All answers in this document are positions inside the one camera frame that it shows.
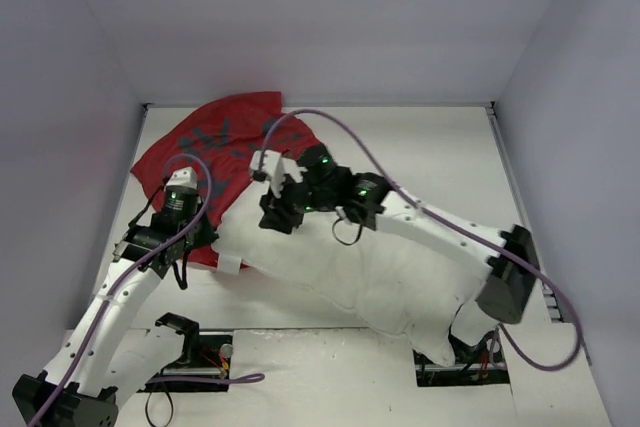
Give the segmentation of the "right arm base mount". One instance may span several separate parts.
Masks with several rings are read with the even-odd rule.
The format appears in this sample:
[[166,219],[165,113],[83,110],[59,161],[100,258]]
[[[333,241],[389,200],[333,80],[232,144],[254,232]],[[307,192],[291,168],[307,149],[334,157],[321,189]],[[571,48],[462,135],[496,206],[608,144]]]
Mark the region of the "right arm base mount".
[[413,351],[416,384],[419,388],[475,387],[509,385],[510,377],[498,341],[487,333],[475,346],[449,336],[455,355],[450,367],[436,365],[425,355]]

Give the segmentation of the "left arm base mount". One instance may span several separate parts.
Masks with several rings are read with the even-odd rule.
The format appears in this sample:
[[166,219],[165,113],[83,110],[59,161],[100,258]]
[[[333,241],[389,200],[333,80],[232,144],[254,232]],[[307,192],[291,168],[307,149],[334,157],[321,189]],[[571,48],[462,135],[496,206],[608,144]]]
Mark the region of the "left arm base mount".
[[155,326],[173,329],[184,338],[183,352],[164,366],[139,393],[219,393],[228,385],[201,383],[203,379],[226,379],[231,365],[233,334],[230,331],[203,331],[199,323],[174,313],[166,313]]

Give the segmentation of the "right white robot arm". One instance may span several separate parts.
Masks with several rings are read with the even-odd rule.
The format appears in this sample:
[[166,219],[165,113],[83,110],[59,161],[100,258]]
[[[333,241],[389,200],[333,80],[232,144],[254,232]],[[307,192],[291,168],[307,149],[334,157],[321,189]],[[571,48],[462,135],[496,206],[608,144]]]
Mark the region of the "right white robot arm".
[[456,217],[411,196],[373,172],[339,165],[322,143],[298,159],[256,151],[250,177],[268,185],[260,199],[260,227],[291,234],[305,215],[334,212],[359,229],[391,234],[427,247],[478,277],[473,303],[489,320],[517,325],[539,268],[532,235],[521,225],[495,229]]

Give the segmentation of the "white pillow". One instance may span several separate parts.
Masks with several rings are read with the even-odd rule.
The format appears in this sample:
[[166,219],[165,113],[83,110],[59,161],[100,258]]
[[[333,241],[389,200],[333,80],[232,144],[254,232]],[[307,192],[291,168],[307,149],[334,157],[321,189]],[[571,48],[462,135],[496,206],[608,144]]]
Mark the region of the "white pillow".
[[365,231],[353,246],[336,241],[334,215],[315,213],[287,235],[262,229],[262,187],[251,184],[223,214],[218,240],[223,270],[243,262],[281,282],[308,289],[367,327],[406,339],[432,362],[450,366],[452,338],[474,346],[496,328],[475,299],[483,282],[456,260],[395,235]]

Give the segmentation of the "red navy pillowcase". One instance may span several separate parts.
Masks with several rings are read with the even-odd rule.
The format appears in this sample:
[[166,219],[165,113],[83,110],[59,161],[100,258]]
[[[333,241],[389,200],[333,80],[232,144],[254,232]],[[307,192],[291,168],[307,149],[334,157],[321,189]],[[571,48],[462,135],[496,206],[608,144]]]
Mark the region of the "red navy pillowcase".
[[223,214],[250,186],[248,169],[254,152],[282,116],[283,99],[278,91],[242,93],[209,102],[152,144],[133,165],[131,174],[150,198],[169,173],[192,166],[204,196],[206,178],[199,164],[178,159],[165,168],[177,154],[200,158],[211,171],[213,182],[208,218],[221,233]]

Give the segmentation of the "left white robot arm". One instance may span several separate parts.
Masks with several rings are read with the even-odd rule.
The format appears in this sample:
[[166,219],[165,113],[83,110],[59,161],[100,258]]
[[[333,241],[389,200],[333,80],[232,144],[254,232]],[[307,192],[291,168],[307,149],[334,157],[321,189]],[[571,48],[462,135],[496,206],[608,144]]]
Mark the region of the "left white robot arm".
[[161,315],[134,347],[120,345],[132,321],[167,273],[217,235],[209,197],[168,185],[148,226],[133,225],[116,247],[102,286],[59,352],[36,376],[22,375],[12,397],[29,426],[112,426],[121,408],[167,365],[191,365],[200,327]]

